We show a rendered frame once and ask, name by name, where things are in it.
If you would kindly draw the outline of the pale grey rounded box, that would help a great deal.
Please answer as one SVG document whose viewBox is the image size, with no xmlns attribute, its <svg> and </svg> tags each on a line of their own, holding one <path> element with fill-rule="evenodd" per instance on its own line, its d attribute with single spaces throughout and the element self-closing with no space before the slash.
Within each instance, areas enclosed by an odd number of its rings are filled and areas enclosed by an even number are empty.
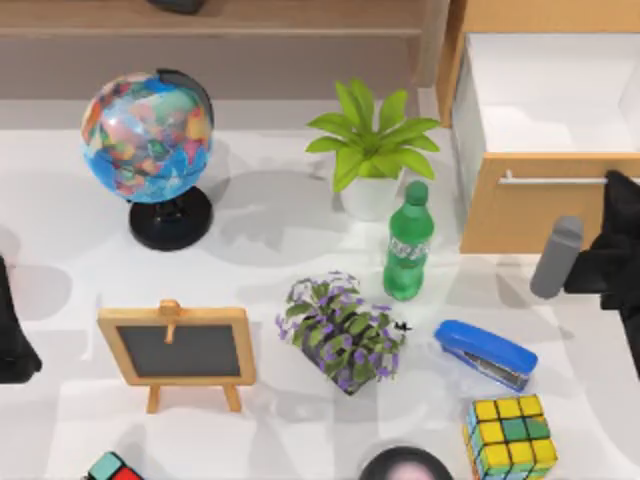
<svg viewBox="0 0 640 480">
<path fill-rule="evenodd" d="M 555 221 L 530 280 L 533 295 L 548 300 L 560 293 L 581 251 L 583 234 L 583 222 L 577 216 Z"/>
</svg>

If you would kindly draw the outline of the pale wooden drawer front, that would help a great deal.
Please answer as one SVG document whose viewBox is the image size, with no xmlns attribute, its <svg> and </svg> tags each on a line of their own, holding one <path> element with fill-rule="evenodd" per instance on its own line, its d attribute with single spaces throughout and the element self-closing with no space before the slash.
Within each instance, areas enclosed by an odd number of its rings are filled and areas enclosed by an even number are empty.
<svg viewBox="0 0 640 480">
<path fill-rule="evenodd" d="M 507 170 L 516 177 L 604 177 L 617 170 L 640 181 L 640 153 L 487 152 L 482 157 L 460 251 L 524 254 L 542 251 L 561 216 L 583 222 L 584 242 L 600 232 L 604 185 L 500 185 Z"/>
</svg>

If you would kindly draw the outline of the white drawer inside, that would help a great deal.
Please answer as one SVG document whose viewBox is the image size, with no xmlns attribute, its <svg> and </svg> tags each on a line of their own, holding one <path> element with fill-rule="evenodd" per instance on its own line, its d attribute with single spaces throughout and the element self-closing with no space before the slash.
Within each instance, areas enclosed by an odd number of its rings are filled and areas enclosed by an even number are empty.
<svg viewBox="0 0 640 480">
<path fill-rule="evenodd" d="M 452 132 L 465 200 L 485 153 L 640 153 L 640 33 L 468 35 Z"/>
</svg>

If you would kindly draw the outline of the blue stapler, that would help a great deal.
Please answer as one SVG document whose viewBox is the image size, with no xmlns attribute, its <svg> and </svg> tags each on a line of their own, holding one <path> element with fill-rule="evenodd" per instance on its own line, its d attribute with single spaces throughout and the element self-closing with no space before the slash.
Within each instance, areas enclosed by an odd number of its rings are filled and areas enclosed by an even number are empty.
<svg viewBox="0 0 640 480">
<path fill-rule="evenodd" d="M 538 364 L 534 352 L 463 321 L 442 321 L 434 338 L 444 352 L 516 392 L 525 389 Z"/>
</svg>

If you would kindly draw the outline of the yellow and green puzzle cube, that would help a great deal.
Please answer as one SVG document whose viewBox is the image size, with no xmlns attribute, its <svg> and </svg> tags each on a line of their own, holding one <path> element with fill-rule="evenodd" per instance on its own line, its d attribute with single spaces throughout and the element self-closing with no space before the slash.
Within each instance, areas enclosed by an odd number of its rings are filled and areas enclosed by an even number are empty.
<svg viewBox="0 0 640 480">
<path fill-rule="evenodd" d="M 473 480 L 545 480 L 558 460 L 536 395 L 472 401 L 463 439 Z"/>
</svg>

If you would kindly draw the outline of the green bottle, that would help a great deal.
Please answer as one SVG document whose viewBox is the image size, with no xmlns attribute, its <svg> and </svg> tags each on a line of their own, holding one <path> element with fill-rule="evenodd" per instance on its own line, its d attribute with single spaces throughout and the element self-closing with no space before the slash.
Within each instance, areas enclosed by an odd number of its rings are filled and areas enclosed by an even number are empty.
<svg viewBox="0 0 640 480">
<path fill-rule="evenodd" d="M 398 301 L 413 299 L 424 280 L 435 225 L 428 209 L 426 183 L 414 180 L 404 191 L 402 205 L 389 221 L 389 242 L 383 272 L 385 292 Z"/>
</svg>

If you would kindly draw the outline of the green plant in white pot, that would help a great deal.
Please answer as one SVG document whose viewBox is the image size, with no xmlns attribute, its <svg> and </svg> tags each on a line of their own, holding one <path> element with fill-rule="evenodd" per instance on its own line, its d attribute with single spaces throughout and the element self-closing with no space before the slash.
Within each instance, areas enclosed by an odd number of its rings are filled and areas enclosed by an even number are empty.
<svg viewBox="0 0 640 480">
<path fill-rule="evenodd" d="M 335 92 L 340 110 L 307 123 L 323 134 L 305 151 L 333 154 L 332 190 L 345 212 L 360 221 L 378 221 L 391 210 L 404 171 L 435 178 L 427 155 L 440 148 L 428 132 L 440 121 L 408 116 L 405 89 L 392 92 L 380 106 L 358 78 L 337 81 Z"/>
</svg>

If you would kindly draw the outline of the purple flowering plant in pot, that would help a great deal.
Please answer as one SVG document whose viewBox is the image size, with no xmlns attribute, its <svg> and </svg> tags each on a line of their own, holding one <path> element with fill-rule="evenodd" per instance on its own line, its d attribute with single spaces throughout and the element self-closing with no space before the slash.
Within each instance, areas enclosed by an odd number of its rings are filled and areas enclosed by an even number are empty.
<svg viewBox="0 0 640 480">
<path fill-rule="evenodd" d="M 389 305 L 366 301 L 354 275 L 336 270 L 296 281 L 275 324 L 282 340 L 349 396 L 395 376 L 411 331 Z"/>
</svg>

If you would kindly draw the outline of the round black object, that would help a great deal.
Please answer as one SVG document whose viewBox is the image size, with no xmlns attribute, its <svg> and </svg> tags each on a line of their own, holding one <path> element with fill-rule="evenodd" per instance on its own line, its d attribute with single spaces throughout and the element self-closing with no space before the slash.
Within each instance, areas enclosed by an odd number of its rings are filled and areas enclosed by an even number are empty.
<svg viewBox="0 0 640 480">
<path fill-rule="evenodd" d="M 430 452 L 412 446 L 394 446 L 378 453 L 358 480 L 454 480 L 444 463 Z"/>
</svg>

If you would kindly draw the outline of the wooden framed blackboard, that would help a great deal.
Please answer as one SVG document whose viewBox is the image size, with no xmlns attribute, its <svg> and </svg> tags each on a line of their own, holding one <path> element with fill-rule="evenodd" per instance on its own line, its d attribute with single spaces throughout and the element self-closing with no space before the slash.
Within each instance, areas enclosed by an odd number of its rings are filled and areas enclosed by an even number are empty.
<svg viewBox="0 0 640 480">
<path fill-rule="evenodd" d="M 220 387 L 229 410 L 239 412 L 238 388 L 256 383 L 244 308 L 163 300 L 155 308 L 102 308 L 97 323 L 126 383 L 149 388 L 149 414 L 159 411 L 161 389 L 173 386 Z"/>
</svg>

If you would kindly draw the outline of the wooden open shelf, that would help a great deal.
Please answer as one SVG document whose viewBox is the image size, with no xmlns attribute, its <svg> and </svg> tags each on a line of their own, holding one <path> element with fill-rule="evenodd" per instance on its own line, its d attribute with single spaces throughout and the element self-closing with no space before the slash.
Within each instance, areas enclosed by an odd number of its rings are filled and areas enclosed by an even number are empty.
<svg viewBox="0 0 640 480">
<path fill-rule="evenodd" d="M 431 85 L 445 0 L 207 0 L 195 15 L 146 0 L 0 0 L 0 77 L 13 40 L 56 36 L 338 36 L 408 40 L 415 80 Z"/>
</svg>

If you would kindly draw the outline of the colourful globe on black stand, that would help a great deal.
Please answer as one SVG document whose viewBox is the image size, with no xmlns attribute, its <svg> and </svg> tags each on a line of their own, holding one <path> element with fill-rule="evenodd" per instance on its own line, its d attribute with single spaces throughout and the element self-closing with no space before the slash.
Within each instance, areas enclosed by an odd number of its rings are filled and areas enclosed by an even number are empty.
<svg viewBox="0 0 640 480">
<path fill-rule="evenodd" d="M 90 100 L 80 128 L 85 161 L 129 204 L 129 229 L 140 244 L 182 250 L 208 232 L 213 207 L 197 182 L 213 130 L 208 92 L 176 69 L 120 76 Z"/>
</svg>

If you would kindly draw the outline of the dark object on shelf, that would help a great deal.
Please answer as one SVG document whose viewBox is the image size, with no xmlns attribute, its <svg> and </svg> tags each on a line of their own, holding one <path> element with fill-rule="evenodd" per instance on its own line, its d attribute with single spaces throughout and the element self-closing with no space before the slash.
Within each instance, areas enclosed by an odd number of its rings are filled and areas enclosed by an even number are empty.
<svg viewBox="0 0 640 480">
<path fill-rule="evenodd" d="M 175 14 L 195 15 L 207 0 L 146 0 L 150 5 Z"/>
</svg>

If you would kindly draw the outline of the red and teal puzzle cube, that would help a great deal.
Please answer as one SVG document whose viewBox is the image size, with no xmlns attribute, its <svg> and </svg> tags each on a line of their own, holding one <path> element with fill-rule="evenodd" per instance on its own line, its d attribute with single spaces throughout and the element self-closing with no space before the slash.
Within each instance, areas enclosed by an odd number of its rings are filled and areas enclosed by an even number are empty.
<svg viewBox="0 0 640 480">
<path fill-rule="evenodd" d="M 88 469 L 81 480 L 145 480 L 117 453 L 107 451 Z"/>
</svg>

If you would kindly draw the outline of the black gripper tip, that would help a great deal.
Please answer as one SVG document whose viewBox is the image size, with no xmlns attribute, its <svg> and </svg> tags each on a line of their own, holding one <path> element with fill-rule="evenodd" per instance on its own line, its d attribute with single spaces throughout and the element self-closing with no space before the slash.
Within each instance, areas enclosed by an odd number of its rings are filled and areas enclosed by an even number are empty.
<svg viewBox="0 0 640 480">
<path fill-rule="evenodd" d="M 24 384 L 42 370 L 42 361 L 18 320 L 7 266 L 0 255 L 0 384 Z"/>
</svg>

